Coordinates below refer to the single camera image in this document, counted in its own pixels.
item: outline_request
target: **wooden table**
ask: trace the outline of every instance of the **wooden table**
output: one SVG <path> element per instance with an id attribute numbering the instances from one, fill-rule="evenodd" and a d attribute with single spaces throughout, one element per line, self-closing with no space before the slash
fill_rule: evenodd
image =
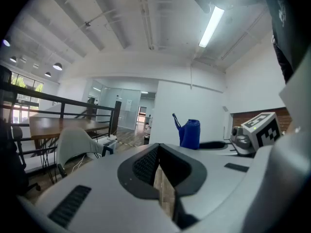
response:
<path id="1" fill-rule="evenodd" d="M 29 117 L 29 129 L 32 140 L 59 137 L 64 128 L 76 127 L 86 132 L 108 129 L 106 123 L 98 123 L 89 119 Z"/>
<path id="2" fill-rule="evenodd" d="M 86 132 L 108 129 L 109 125 L 106 123 L 98 123 L 84 118 L 56 118 L 56 117 L 29 117 L 29 129 L 31 139 L 35 141 L 35 148 L 40 149 L 40 158 L 43 172 L 47 168 L 47 172 L 54 184 L 53 176 L 50 171 L 50 164 L 48 155 L 51 152 L 54 153 L 55 164 L 55 149 L 56 141 L 61 131 L 64 128 L 81 128 Z"/>

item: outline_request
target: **green tree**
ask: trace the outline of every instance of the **green tree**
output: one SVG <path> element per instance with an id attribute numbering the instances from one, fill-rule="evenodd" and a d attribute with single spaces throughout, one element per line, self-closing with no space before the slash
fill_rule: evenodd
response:
<path id="1" fill-rule="evenodd" d="M 42 92 L 42 89 L 43 89 L 43 84 L 40 83 L 35 89 L 35 91 Z"/>
<path id="2" fill-rule="evenodd" d="M 26 87 L 26 84 L 24 83 L 24 78 L 23 77 L 15 77 L 12 79 L 11 84 L 15 84 L 20 87 Z"/>

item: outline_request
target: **wooden tabletop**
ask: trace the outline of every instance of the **wooden tabletop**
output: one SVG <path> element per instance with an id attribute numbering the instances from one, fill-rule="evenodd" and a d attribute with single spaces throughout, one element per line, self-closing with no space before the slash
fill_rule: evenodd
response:
<path id="1" fill-rule="evenodd" d="M 108 129 L 109 125 L 84 118 L 29 117 L 30 136 L 33 140 L 59 137 L 61 131 L 67 127 L 81 128 L 90 132 Z"/>

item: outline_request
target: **blue bag strap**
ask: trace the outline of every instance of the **blue bag strap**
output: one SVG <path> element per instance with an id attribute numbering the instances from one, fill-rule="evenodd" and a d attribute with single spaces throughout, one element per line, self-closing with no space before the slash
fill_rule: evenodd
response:
<path id="1" fill-rule="evenodd" d="M 177 117 L 176 117 L 175 113 L 173 113 L 173 117 L 174 117 L 176 128 L 179 130 L 181 128 L 181 126 L 180 126 L 180 124 L 179 124 L 179 122 L 177 120 Z"/>

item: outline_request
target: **brick wall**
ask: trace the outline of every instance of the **brick wall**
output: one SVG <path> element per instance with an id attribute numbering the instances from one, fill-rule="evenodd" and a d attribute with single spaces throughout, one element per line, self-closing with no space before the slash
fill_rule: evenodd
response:
<path id="1" fill-rule="evenodd" d="M 233 114 L 233 126 L 241 126 L 242 123 L 252 119 L 261 112 L 276 112 L 278 123 L 280 125 L 281 131 L 287 131 L 289 124 L 292 121 L 290 114 L 286 108 L 278 108 L 273 110 L 264 110 L 264 111 L 252 111 L 252 112 L 243 112 Z"/>

